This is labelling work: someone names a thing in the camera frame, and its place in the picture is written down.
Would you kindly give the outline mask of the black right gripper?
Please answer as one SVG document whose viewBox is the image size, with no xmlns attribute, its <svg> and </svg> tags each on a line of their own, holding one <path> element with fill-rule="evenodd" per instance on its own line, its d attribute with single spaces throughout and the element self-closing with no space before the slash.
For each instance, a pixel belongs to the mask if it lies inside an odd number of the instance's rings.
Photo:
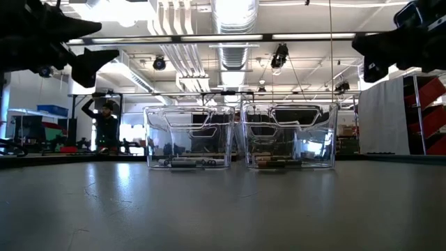
<svg viewBox="0 0 446 251">
<path fill-rule="evenodd" d="M 357 33 L 351 43 L 354 50 L 364 56 L 363 79 L 374 83 L 389 73 L 388 63 L 374 60 L 399 60 L 401 48 L 397 42 L 401 29 L 412 29 L 418 39 L 416 60 L 427 73 L 445 70 L 445 0 L 409 1 L 393 17 L 398 29 L 382 33 Z"/>
</svg>

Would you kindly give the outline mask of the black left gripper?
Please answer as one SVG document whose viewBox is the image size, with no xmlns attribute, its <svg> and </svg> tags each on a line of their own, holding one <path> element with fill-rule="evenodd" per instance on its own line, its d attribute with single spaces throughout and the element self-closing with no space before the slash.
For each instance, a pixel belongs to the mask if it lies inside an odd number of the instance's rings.
<svg viewBox="0 0 446 251">
<path fill-rule="evenodd" d="M 101 30 L 100 22 L 67 17 L 61 0 L 1 2 L 1 72 L 72 67 L 72 79 L 84 88 L 95 86 L 96 73 L 114 60 L 118 50 L 91 51 L 75 56 L 67 42 Z"/>
</svg>

